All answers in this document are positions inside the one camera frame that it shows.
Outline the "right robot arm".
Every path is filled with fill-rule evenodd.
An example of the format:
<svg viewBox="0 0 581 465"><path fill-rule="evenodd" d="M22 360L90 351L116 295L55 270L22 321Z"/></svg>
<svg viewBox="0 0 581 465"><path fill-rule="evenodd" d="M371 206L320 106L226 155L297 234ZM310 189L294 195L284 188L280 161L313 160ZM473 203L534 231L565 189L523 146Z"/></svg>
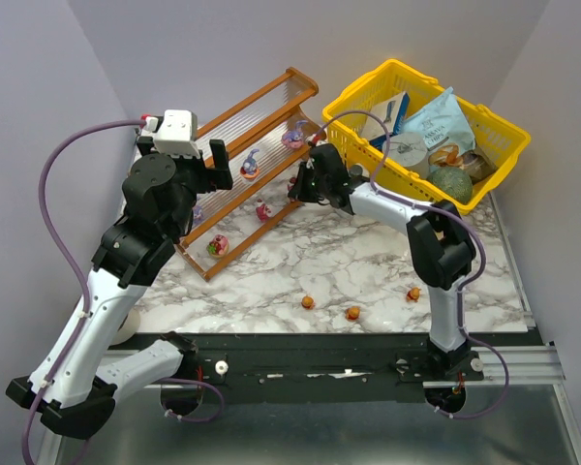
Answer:
<svg viewBox="0 0 581 465"><path fill-rule="evenodd" d="M470 351L463 333L459 286L471 273L475 258L475 247L456 207L449 201L429 203L387 195L370 182L360 166L346 168L331 143L310 149L309 158L299 165L288 197L328 204L406 236L413 269L429 292L427 368L435 377L453 373Z"/></svg>

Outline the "small burger toy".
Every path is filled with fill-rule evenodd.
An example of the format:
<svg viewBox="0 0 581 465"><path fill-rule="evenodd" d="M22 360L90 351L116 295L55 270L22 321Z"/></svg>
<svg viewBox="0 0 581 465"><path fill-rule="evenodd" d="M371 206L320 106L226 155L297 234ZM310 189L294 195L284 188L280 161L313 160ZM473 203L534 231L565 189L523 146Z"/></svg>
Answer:
<svg viewBox="0 0 581 465"><path fill-rule="evenodd" d="M301 306L304 309L307 310L311 310L315 307L315 301L311 296L305 295L302 299L301 299Z"/></svg>

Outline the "pink strawberry cake toy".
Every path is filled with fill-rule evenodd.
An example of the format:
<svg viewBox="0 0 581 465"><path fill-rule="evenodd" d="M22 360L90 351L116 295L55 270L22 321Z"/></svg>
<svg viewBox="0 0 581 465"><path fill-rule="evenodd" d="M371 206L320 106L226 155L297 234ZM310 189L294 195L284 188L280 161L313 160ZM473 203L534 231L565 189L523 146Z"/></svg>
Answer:
<svg viewBox="0 0 581 465"><path fill-rule="evenodd" d="M214 259L221 259L229 251L229 240L222 234L216 234L207 244L206 251Z"/></svg>

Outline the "dark pink cake toy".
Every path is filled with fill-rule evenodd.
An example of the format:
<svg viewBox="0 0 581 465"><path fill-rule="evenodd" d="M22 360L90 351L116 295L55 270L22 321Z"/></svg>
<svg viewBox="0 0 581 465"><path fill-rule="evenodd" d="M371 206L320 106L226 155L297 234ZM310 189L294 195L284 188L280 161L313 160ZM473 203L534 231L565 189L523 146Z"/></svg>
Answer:
<svg viewBox="0 0 581 465"><path fill-rule="evenodd" d="M271 209L263 199L257 199L256 214L262 222L268 221L272 216Z"/></svg>

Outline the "orange bear toy front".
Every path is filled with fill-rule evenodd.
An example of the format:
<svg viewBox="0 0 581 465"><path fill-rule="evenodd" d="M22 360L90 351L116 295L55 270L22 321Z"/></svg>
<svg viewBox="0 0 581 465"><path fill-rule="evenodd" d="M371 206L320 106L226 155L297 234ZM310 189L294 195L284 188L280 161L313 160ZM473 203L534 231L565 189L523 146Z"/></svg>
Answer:
<svg viewBox="0 0 581 465"><path fill-rule="evenodd" d="M348 321L356 321L359 319L361 309L358 306L352 306L346 309L345 318Z"/></svg>

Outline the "purple sitting bunny toy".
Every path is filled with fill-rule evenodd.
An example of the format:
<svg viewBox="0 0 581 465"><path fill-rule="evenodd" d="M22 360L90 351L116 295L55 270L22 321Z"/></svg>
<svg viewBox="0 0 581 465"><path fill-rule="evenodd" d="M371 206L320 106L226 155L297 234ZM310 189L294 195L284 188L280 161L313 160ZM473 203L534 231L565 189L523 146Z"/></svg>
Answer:
<svg viewBox="0 0 581 465"><path fill-rule="evenodd" d="M204 221L205 214L203 208L196 204L193 208L193 224L195 226L201 224Z"/></svg>

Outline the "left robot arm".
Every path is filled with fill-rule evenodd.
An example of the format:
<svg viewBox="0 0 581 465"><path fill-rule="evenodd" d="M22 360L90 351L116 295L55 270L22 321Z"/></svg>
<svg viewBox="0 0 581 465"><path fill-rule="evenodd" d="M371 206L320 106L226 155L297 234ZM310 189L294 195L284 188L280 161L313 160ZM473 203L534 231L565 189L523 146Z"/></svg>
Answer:
<svg viewBox="0 0 581 465"><path fill-rule="evenodd" d="M171 331L116 364L101 360L119 327L175 253L193 218L197 196L228 190L229 154L209 143L213 165L153 151L123 181L122 216L103 234L74 314L50 354L31 375L11 380L6 394L32 408L55 434L88 440L118 402L164 379L200 381L194 342Z"/></svg>

